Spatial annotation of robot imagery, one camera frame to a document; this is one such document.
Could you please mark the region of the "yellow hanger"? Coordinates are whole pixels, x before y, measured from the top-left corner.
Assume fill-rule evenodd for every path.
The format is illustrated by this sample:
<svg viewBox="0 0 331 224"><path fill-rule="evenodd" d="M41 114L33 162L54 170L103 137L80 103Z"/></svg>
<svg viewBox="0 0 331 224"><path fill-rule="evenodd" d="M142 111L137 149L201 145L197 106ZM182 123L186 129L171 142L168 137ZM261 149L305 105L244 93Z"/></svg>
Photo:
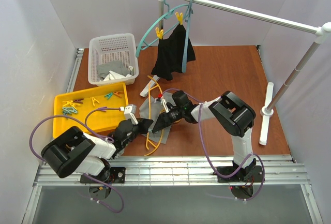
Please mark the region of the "yellow hanger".
<svg viewBox="0 0 331 224"><path fill-rule="evenodd" d="M160 87L160 85L158 84L158 82L153 79L151 76L147 76L150 80L152 80L154 83L155 83L155 86L152 86L151 83L148 83L147 85L147 88L148 88L148 117L151 117L152 116L152 102L151 102L151 91L155 88L158 88L159 89L159 92L162 94L163 91ZM149 131L147 132L147 135L146 135L146 141L145 141L145 147L147 150L149 150L149 145L151 145L154 149L145 154L144 156L149 156L151 154L153 154L158 148L159 146L161 145L161 141L163 139L163 136L164 136L164 130L161 131L161 135L160 135L160 139L157 143L157 145L155 145L150 139L149 139Z"/></svg>

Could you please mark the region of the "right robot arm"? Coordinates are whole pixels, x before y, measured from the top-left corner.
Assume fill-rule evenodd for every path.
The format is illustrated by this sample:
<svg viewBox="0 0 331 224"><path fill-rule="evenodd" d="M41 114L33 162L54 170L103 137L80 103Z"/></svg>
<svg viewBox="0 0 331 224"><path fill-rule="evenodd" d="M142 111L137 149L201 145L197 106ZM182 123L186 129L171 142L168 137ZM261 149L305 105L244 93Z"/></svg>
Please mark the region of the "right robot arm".
<svg viewBox="0 0 331 224"><path fill-rule="evenodd" d="M237 97L233 92L226 91L220 97L199 104L192 103L184 91L176 91L172 95L174 104L164 103L165 111L161 113L152 129L156 133L174 122L185 119L191 124L215 118L224 130L230 134L233 146L233 168L229 175L218 174L222 178L234 175L247 176L256 166L252 151L252 128L256 117L255 111Z"/></svg>

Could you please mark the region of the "grey underwear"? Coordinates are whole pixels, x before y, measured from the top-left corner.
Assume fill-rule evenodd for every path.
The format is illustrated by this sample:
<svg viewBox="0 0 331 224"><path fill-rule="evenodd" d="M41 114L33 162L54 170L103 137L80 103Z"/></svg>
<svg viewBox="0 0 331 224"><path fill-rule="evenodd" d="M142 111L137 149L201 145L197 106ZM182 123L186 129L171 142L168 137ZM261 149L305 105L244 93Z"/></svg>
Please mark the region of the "grey underwear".
<svg viewBox="0 0 331 224"><path fill-rule="evenodd" d="M164 98L167 102L174 105L174 100L172 99L172 93L166 92L164 95ZM155 102L155 98L152 96L151 96L151 102L152 102L152 116L148 117L148 99L147 98L139 107L139 116L140 116L140 118L148 118L148 119L153 120L153 124L150 126L150 128L153 128L159 114L163 111L163 107L160 103ZM161 141L161 144L166 144L170 129L171 129L170 126L164 129L164 136ZM161 130L156 133L149 132L149 139L151 141L158 143L158 141L160 139L160 135L161 135Z"/></svg>

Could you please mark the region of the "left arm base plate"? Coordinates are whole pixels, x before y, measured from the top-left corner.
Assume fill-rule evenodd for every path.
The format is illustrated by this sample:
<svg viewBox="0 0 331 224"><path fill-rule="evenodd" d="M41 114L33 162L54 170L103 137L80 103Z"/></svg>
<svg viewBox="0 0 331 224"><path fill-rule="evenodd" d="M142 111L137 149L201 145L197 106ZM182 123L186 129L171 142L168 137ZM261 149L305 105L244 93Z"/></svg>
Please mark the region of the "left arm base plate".
<svg viewBox="0 0 331 224"><path fill-rule="evenodd" d="M109 171L106 173L104 182L108 184L113 183L124 183L126 175L125 167L111 167ZM94 180L91 180L84 175L80 177L80 183L82 184L96 184Z"/></svg>

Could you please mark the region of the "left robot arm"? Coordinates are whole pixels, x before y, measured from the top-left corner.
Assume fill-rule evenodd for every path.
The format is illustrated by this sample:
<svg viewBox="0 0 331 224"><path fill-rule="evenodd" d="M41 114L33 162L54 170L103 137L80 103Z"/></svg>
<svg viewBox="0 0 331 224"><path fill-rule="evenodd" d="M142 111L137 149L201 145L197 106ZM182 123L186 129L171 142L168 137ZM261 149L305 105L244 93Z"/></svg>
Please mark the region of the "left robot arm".
<svg viewBox="0 0 331 224"><path fill-rule="evenodd" d="M73 126L46 145L41 156L60 178L74 172L99 176L109 165L107 161L123 154L138 135L148 132L152 123L153 120L146 118L138 118L137 124L131 120L121 121L107 136L113 142L88 135Z"/></svg>

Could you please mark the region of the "grey-blue hanger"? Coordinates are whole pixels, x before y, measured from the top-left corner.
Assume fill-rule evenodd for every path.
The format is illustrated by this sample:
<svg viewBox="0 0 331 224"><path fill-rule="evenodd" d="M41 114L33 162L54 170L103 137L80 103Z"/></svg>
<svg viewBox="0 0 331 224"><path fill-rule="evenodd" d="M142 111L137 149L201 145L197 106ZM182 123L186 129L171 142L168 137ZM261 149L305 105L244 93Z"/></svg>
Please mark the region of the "grey-blue hanger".
<svg viewBox="0 0 331 224"><path fill-rule="evenodd" d="M187 29L186 29L186 36L185 36L185 42L184 42L182 73L185 73L186 69L187 69L187 53L188 53L188 45L189 45L189 32L190 32L190 24L191 24L192 2L193 2L193 0L189 1L188 14L187 14L187 18L185 19L187 22Z"/></svg>

